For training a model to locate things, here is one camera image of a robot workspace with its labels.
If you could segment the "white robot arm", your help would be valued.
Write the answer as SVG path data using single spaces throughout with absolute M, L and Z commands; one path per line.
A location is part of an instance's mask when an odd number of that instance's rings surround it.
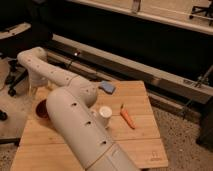
M 47 96 L 51 122 L 85 171 L 140 171 L 128 154 L 92 114 L 97 88 L 88 79 L 46 62 L 41 47 L 20 52 L 19 63 L 32 86 L 51 81 L 57 85 Z

